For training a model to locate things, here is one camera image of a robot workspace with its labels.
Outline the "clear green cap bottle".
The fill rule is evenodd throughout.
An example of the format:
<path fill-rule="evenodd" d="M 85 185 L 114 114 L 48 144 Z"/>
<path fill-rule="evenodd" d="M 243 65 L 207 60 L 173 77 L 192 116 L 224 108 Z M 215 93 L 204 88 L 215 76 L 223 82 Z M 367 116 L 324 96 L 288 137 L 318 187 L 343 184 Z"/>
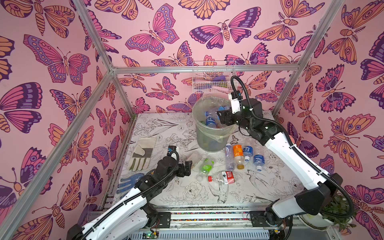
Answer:
<path fill-rule="evenodd" d="M 201 163 L 202 159 L 203 159 L 203 155 L 198 151 L 194 151 L 187 158 L 186 162 L 190 161 L 192 163 L 191 170 L 194 172 L 198 172 L 199 171 L 199 164 Z"/>

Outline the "colourful label bottle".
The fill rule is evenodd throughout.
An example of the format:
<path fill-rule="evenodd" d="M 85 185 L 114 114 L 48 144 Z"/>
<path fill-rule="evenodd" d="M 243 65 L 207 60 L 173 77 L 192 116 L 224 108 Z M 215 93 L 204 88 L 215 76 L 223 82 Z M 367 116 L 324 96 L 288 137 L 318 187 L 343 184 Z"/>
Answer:
<path fill-rule="evenodd" d="M 213 116 L 213 118 L 220 120 L 220 116 L 217 114 L 217 112 L 218 111 L 225 111 L 225 110 L 229 110 L 229 109 L 230 109 L 230 107 L 228 105 L 220 106 L 220 107 L 213 107 L 212 108 L 212 116 Z"/>

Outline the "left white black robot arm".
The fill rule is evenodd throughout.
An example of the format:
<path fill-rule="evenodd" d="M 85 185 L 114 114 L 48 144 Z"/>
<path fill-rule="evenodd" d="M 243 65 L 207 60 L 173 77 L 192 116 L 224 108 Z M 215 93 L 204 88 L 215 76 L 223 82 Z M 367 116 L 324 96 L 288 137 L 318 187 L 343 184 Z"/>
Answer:
<path fill-rule="evenodd" d="M 190 176 L 192 166 L 192 161 L 181 163 L 176 147 L 169 146 L 167 155 L 158 161 L 157 167 L 142 176 L 120 201 L 84 226 L 72 226 L 67 239 L 122 240 L 139 229 L 154 226 L 159 212 L 150 201 L 175 177 Z"/>

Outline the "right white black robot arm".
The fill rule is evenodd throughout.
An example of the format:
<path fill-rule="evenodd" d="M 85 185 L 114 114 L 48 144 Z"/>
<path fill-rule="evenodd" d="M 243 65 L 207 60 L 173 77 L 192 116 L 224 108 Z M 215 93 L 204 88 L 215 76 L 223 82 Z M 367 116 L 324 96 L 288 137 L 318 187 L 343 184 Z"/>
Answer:
<path fill-rule="evenodd" d="M 264 213 L 266 222 L 279 225 L 286 217 L 294 215 L 330 216 L 350 219 L 355 212 L 352 199 L 342 188 L 343 179 L 338 174 L 330 174 L 315 164 L 290 139 L 288 132 L 279 123 L 263 118 L 261 102 L 256 99 L 243 99 L 239 91 L 229 93 L 231 107 L 218 111 L 222 124 L 237 125 L 246 130 L 251 138 L 272 151 L 299 178 L 304 190 L 294 196 L 280 199 L 270 204 Z M 346 213 L 331 213 L 324 208 L 341 193 L 347 200 Z"/>

